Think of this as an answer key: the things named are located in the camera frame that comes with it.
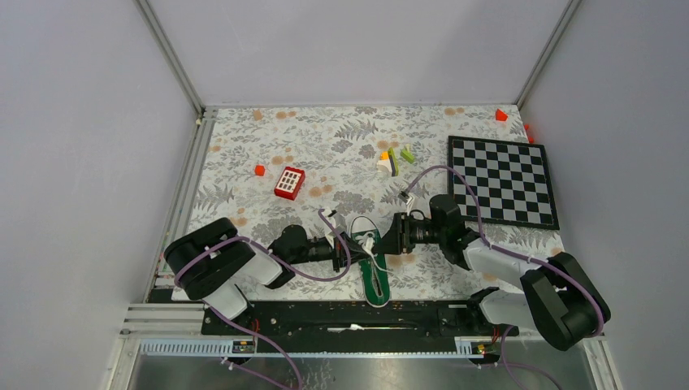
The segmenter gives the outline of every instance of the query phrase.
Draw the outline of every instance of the chessboard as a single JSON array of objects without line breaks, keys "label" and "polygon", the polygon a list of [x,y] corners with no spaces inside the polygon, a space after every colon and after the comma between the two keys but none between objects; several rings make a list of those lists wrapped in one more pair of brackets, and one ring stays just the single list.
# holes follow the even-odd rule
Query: chessboard
[{"label": "chessboard", "polygon": [[[448,165],[464,175],[479,199],[484,222],[560,228],[542,145],[450,136]],[[474,200],[452,172],[448,172],[448,193],[462,215],[476,220]]]}]

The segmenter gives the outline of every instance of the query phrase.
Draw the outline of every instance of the floral tablecloth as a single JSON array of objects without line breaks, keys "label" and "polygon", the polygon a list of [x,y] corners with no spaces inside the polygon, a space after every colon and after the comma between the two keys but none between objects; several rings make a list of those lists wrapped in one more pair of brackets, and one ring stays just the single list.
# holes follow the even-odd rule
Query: floral tablecloth
[{"label": "floral tablecloth", "polygon": [[[496,108],[509,118],[495,120]],[[448,136],[526,142],[516,106],[334,106],[227,108],[218,111],[198,186],[188,231],[228,217],[241,235],[269,245],[283,228],[302,225],[311,236],[324,226],[316,211],[329,207],[349,223],[366,215],[384,234],[392,214],[404,210],[397,197],[420,171],[447,162]],[[410,144],[414,164],[400,160],[400,175],[378,173],[375,162],[392,147]],[[256,176],[262,164],[266,175]],[[296,201],[273,194],[286,166],[305,171]],[[428,213],[429,199],[447,192],[447,172],[433,171],[414,189],[417,208]],[[487,225],[491,241],[531,255],[550,256],[562,249],[558,232]],[[435,245],[418,245],[412,254],[386,257],[392,299],[462,299],[488,286],[516,289],[492,275],[450,265]],[[303,264],[300,270],[333,276],[330,262]],[[249,277],[236,284],[250,300],[362,300],[358,266],[343,279],[319,283],[295,277],[270,290]],[[184,300],[176,289],[173,299]]]}]

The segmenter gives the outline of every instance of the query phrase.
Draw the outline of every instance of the red keypad toy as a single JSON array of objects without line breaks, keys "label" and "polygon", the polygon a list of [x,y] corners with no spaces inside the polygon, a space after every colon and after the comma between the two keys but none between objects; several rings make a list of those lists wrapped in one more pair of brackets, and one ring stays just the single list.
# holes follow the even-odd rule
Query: red keypad toy
[{"label": "red keypad toy", "polygon": [[275,185],[275,195],[293,201],[304,183],[306,174],[301,169],[285,167]]}]

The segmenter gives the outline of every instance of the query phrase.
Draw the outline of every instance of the gray wall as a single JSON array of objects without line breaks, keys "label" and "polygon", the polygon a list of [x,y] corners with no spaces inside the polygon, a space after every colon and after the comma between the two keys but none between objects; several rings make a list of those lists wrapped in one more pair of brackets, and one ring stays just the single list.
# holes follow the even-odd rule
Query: gray wall
[{"label": "gray wall", "polygon": [[626,390],[689,380],[689,2],[584,2],[523,115]]},{"label": "gray wall", "polygon": [[0,2],[0,388],[96,388],[194,115],[128,0]]},{"label": "gray wall", "polygon": [[513,102],[566,0],[151,0],[209,105]]}]

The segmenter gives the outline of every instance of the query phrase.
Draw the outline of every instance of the red triangular block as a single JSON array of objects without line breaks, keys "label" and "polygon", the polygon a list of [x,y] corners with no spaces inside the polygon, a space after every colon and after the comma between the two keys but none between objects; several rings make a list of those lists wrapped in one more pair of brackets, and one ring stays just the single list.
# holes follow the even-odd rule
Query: red triangular block
[{"label": "red triangular block", "polygon": [[507,120],[507,114],[502,112],[499,108],[496,110],[496,120],[505,122]]}]

